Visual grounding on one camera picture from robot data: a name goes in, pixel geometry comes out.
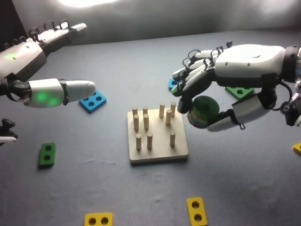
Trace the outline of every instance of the wooden peg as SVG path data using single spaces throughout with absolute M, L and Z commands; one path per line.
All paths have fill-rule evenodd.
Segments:
M 141 134 L 138 133 L 136 134 L 136 149 L 140 150 L 141 149 Z
M 171 122 L 171 110 L 167 109 L 165 124 L 168 126 L 168 125 L 170 125 L 170 122 Z
M 165 108 L 165 104 L 161 103 L 160 104 L 160 109 L 159 109 L 159 117 L 163 118 L 164 117 L 164 108 Z
M 174 131 L 170 132 L 169 144 L 171 145 L 171 147 L 173 147 L 175 144 L 175 132 Z
M 143 122 L 144 122 L 144 129 L 149 129 L 150 125 L 149 125 L 149 115 L 148 114 L 143 115 Z
M 175 102 L 171 102 L 170 104 L 171 117 L 174 117 L 175 114 Z
M 139 129 L 139 116 L 137 114 L 134 115 L 134 130 Z
M 132 112 L 133 112 L 133 116 L 134 116 L 135 114 L 138 114 L 138 108 L 137 108 L 137 107 L 133 107 L 133 108 L 132 108 Z
M 147 106 L 143 106 L 143 114 L 148 114 Z
M 152 133 L 147 134 L 147 148 L 148 149 L 152 148 Z

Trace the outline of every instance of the green block with holes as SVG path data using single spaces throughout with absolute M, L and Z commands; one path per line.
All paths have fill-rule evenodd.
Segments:
M 245 99 L 246 97 L 249 97 L 254 93 L 254 88 L 225 87 L 225 90 L 227 90 L 237 100 Z
M 55 164 L 56 144 L 46 143 L 42 144 L 40 152 L 40 168 L 50 168 Z

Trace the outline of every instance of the gray table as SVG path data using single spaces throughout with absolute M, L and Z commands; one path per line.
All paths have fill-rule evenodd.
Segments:
M 16 122 L 16 143 L 0 149 L 0 225 L 83 226 L 85 214 L 111 212 L 115 226 L 190 225 L 186 199 L 201 196 L 209 226 L 301 224 L 301 156 L 292 146 L 300 129 L 270 112 L 246 130 L 210 133 L 183 116 L 187 162 L 132 167 L 127 112 L 176 99 L 171 74 L 194 49 L 233 40 L 300 43 L 294 32 L 225 32 L 186 37 L 65 47 L 49 56 L 32 79 L 94 81 L 107 103 L 93 114 L 76 103 L 34 109 L 0 98 L 1 117 Z M 288 98 L 277 88 L 279 105 Z M 204 95 L 221 110 L 235 99 L 213 84 Z M 55 165 L 38 170 L 42 143 L 55 142 Z

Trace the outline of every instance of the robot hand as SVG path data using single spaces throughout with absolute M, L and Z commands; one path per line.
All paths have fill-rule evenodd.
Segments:
M 67 105 L 95 93 L 95 84 L 91 81 L 27 81 L 46 63 L 50 53 L 71 44 L 87 31 L 85 24 L 70 27 L 69 22 L 63 20 L 55 27 L 54 22 L 50 22 L 52 29 L 47 30 L 45 23 L 44 32 L 40 33 L 39 26 L 29 31 L 30 38 L 20 37 L 13 40 L 12 46 L 7 43 L 4 45 L 5 50 L 0 52 L 0 96 L 6 95 L 12 101 L 22 101 L 25 106 L 54 107 Z M 7 127 L 7 119 L 3 120 L 3 126 L 0 127 L 0 145 L 17 139 L 16 134 L 12 136 L 11 127 Z
M 301 109 L 298 107 L 301 105 L 301 97 L 295 96 L 295 100 L 290 103 L 292 91 L 282 81 L 296 82 L 297 77 L 300 77 L 300 47 L 294 45 L 285 49 L 280 46 L 231 46 L 230 41 L 227 42 L 226 50 L 222 47 L 205 51 L 193 50 L 186 58 L 190 61 L 185 64 L 186 59 L 183 60 L 185 67 L 173 74 L 173 79 L 178 84 L 171 90 L 174 96 L 181 97 L 178 111 L 192 113 L 194 108 L 192 99 L 215 81 L 225 87 L 262 89 L 261 92 L 234 103 L 233 109 L 212 115 L 210 119 L 202 121 L 203 128 L 207 128 L 208 131 L 221 131 L 237 125 L 245 129 L 244 123 L 254 121 L 270 110 L 281 110 L 288 125 L 294 125 L 295 122 L 301 124 L 301 117 L 299 118 Z M 290 98 L 280 108 L 274 109 L 277 100 L 275 88 L 278 84 L 289 90 Z

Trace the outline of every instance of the colorful round object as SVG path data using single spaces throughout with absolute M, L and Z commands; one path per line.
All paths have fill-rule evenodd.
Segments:
M 206 129 L 208 121 L 217 116 L 220 111 L 218 103 L 207 96 L 199 96 L 194 99 L 193 107 L 188 112 L 187 117 L 191 125 Z

